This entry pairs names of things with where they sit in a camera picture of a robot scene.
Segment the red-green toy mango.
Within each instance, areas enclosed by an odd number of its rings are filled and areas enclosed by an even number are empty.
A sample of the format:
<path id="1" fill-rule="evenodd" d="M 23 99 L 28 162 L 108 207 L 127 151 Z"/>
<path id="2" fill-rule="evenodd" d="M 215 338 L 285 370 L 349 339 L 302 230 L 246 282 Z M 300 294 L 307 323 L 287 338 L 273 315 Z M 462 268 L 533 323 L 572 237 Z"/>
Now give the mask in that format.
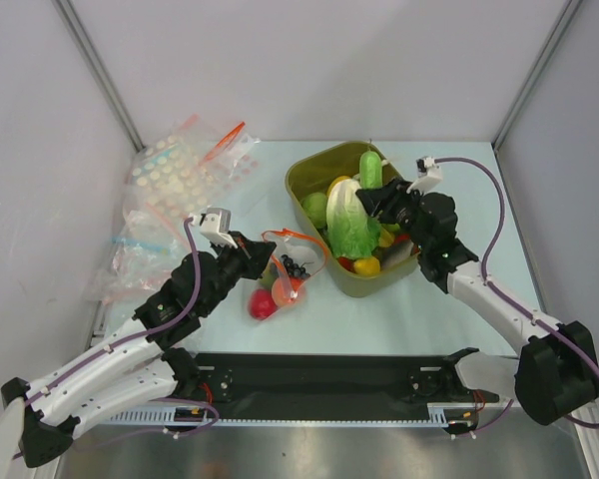
<path id="1" fill-rule="evenodd" d="M 276 282 L 276 280 L 278 278 L 279 278 L 278 268 L 273 262 L 270 262 L 267 265 L 267 268 L 264 271 L 263 275 L 259 279 L 259 285 L 264 289 L 271 290 L 273 288 L 274 283 Z"/>

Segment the green toy cucumber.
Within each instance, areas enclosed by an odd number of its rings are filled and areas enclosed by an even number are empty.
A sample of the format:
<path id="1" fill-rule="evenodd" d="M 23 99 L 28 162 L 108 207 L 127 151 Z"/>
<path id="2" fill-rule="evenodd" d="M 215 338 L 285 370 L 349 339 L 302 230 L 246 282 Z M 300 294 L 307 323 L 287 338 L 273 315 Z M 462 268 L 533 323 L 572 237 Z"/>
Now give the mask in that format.
<path id="1" fill-rule="evenodd" d="M 382 158 L 375 151 L 366 151 L 359 160 L 359 183 L 363 189 L 382 186 Z"/>

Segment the clear orange-zipper bag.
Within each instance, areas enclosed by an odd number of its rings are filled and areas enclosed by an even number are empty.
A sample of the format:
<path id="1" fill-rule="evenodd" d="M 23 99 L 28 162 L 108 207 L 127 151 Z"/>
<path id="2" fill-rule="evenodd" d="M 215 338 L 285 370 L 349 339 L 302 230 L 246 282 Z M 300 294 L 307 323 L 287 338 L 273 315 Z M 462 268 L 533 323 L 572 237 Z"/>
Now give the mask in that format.
<path id="1" fill-rule="evenodd" d="M 266 321 L 307 301 L 307 287 L 326 264 L 327 249 L 317 239 L 288 229 L 262 233 L 274 251 L 258 279 L 244 289 L 246 312 Z"/>

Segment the dark toy grapes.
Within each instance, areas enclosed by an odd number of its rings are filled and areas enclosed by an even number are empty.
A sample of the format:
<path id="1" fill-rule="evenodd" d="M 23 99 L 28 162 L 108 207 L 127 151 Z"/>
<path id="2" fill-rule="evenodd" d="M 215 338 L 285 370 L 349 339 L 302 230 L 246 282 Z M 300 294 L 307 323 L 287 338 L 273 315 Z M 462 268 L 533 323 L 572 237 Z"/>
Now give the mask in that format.
<path id="1" fill-rule="evenodd" d="M 287 254 L 282 255 L 282 265 L 290 278 L 307 280 L 310 278 L 306 262 L 297 262 Z"/>

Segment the toy peach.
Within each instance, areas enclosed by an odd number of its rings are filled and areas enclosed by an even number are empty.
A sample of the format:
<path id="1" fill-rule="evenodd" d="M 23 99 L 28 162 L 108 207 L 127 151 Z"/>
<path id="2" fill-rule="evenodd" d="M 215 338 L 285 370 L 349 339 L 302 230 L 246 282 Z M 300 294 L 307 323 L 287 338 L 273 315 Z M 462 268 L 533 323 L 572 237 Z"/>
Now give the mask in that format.
<path id="1" fill-rule="evenodd" d="M 272 286 L 272 298 L 278 307 L 286 307 L 302 301 L 305 297 L 303 281 L 299 278 L 278 278 Z"/>

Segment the red toy apple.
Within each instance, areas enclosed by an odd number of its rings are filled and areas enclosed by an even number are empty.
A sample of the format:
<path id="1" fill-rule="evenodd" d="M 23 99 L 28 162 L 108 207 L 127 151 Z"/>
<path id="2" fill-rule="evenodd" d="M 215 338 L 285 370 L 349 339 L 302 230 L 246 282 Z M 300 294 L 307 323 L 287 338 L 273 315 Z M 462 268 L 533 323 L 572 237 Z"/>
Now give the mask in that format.
<path id="1" fill-rule="evenodd" d="M 253 319 L 264 320 L 278 310 L 273 296 L 269 290 L 257 289 L 250 297 L 248 312 Z"/>

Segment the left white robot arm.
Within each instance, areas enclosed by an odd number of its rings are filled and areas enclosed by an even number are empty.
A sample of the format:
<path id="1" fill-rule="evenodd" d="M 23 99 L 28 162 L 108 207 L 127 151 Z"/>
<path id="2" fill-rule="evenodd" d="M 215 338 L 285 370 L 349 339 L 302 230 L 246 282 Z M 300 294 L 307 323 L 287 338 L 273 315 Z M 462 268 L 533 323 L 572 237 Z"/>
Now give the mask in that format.
<path id="1" fill-rule="evenodd" d="M 241 279 L 258 279 L 276 249 L 238 232 L 235 246 L 192 250 L 161 288 L 99 344 L 49 375 L 7 381 L 3 402 L 25 403 L 19 456 L 29 468 L 66 452 L 91 427 L 152 400 L 201 399 L 200 369 L 180 343 Z"/>

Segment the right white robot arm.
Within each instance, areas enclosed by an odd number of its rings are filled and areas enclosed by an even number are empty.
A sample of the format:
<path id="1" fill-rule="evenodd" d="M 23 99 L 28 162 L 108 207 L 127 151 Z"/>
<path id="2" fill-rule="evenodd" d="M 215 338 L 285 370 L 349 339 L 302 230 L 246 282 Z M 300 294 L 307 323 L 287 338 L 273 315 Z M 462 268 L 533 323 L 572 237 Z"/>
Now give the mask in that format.
<path id="1" fill-rule="evenodd" d="M 599 368 L 590 331 L 564 324 L 512 297 L 486 273 L 482 258 L 456 233 L 452 197 L 422 195 L 406 181 L 356 193 L 364 210 L 382 223 L 399 225 L 419 248 L 422 274 L 464 303 L 513 348 L 512 365 L 468 353 L 442 372 L 440 387 L 452 400 L 475 389 L 516 400 L 535 422 L 549 425 L 599 398 Z"/>

